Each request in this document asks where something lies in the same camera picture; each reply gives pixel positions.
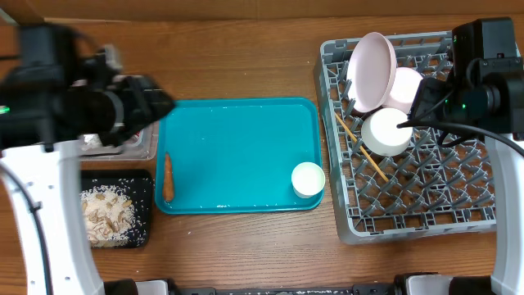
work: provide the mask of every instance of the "dish rack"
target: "dish rack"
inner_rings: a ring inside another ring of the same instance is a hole
[[[447,77],[450,32],[386,36],[398,66],[425,76]],[[396,157],[366,148],[389,181],[359,150],[368,114],[353,112],[348,98],[348,61],[360,39],[327,41],[320,47],[315,84],[327,137],[330,183],[337,232],[344,243],[376,243],[437,234],[495,230],[495,188],[484,143],[469,140],[452,148],[436,145],[440,131],[413,130],[409,147]],[[333,113],[354,132],[353,143]],[[445,143],[456,139],[448,136]]]

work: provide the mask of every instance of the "green light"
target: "green light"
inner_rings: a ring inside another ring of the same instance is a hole
[[[0,115],[8,113],[10,110],[11,109],[9,107],[0,106]]]

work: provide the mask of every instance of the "teal rectangular tray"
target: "teal rectangular tray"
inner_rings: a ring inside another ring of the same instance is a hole
[[[171,157],[174,200],[162,197],[165,153]],[[177,101],[160,121],[156,205],[166,214],[309,210],[295,195],[291,173],[322,166],[315,105],[306,98]]]

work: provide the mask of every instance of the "wooden table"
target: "wooden table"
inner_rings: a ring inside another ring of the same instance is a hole
[[[153,75],[177,99],[303,96],[317,102],[313,67],[320,44],[368,32],[450,30],[483,16],[208,21],[77,25],[121,51],[126,72]],[[524,16],[513,16],[524,45]],[[12,54],[11,28],[0,28],[0,55]],[[10,62],[1,64],[5,75]],[[322,132],[323,166],[328,154]],[[87,169],[147,168],[155,162],[90,163]],[[0,289],[25,293],[25,270],[11,206],[0,197]],[[104,280],[173,277],[181,287],[270,288],[391,282],[394,275],[437,271],[489,275],[495,234],[453,234],[348,246],[337,237],[329,184],[313,211],[226,216],[153,213],[142,249],[95,250]]]

